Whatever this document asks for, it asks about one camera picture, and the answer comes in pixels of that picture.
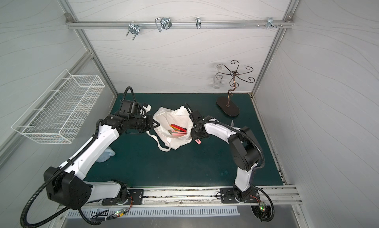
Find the red utility knife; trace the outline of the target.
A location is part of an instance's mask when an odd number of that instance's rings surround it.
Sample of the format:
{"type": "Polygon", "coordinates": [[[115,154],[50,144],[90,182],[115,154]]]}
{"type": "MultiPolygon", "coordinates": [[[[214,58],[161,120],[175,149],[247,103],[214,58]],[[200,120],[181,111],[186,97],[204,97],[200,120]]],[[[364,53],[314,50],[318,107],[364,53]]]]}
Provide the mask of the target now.
{"type": "Polygon", "coordinates": [[[183,130],[183,131],[186,131],[186,132],[187,132],[187,129],[186,129],[186,128],[183,128],[183,127],[178,126],[178,125],[176,125],[176,124],[171,124],[170,127],[175,127],[175,128],[178,128],[178,129],[180,129],[180,130],[183,130]]]}

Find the white printed tote bag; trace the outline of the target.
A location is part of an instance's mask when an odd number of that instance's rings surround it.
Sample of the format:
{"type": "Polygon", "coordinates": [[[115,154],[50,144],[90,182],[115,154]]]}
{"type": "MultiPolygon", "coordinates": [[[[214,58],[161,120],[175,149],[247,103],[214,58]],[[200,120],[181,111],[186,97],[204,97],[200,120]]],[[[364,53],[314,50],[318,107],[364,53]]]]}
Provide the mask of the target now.
{"type": "Polygon", "coordinates": [[[190,133],[193,122],[184,106],[176,110],[160,107],[153,119],[159,123],[159,127],[154,129],[154,135],[147,134],[157,142],[161,151],[176,150],[192,141],[190,133]]]}

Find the pink art knife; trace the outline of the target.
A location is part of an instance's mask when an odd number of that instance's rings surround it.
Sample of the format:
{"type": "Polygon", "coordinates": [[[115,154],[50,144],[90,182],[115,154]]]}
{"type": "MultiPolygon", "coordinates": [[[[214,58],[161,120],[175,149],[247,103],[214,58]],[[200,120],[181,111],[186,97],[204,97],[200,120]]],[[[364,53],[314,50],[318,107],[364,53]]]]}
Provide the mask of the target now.
{"type": "Polygon", "coordinates": [[[184,133],[184,132],[171,132],[171,135],[173,135],[174,137],[182,137],[182,136],[187,135],[187,133],[184,133]]]}

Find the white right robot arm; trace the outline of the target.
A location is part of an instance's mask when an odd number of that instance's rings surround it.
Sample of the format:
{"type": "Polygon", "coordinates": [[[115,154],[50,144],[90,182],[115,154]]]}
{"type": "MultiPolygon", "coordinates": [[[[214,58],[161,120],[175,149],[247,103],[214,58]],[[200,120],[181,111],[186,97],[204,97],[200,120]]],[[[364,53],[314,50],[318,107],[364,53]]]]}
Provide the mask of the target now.
{"type": "Polygon", "coordinates": [[[237,202],[246,202],[253,185],[253,175],[265,167],[263,149],[248,127],[236,128],[213,117],[190,117],[193,123],[191,136],[194,140],[215,136],[226,142],[237,165],[233,193],[237,202]]]}

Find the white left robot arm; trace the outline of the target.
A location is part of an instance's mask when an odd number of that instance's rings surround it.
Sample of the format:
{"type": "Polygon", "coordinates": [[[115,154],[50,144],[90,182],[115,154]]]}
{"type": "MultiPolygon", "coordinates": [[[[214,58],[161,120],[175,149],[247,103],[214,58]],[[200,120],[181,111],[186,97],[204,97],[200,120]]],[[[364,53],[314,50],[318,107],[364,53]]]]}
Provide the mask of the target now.
{"type": "Polygon", "coordinates": [[[122,117],[110,114],[105,119],[98,120],[95,133],[72,157],[59,167],[49,167],[45,171],[44,183],[34,192],[22,210],[21,227],[41,227],[69,209],[78,210],[88,224],[100,225],[101,221],[98,219],[86,217],[82,207],[89,201],[118,197],[122,184],[113,181],[97,186],[87,184],[84,179],[88,171],[105,149],[127,130],[132,129],[145,133],[159,126],[160,124],[154,120],[153,116],[148,114],[143,117],[122,117]],[[29,223],[27,221],[28,212],[43,190],[46,190],[48,199],[65,207],[41,222],[29,223]]]}

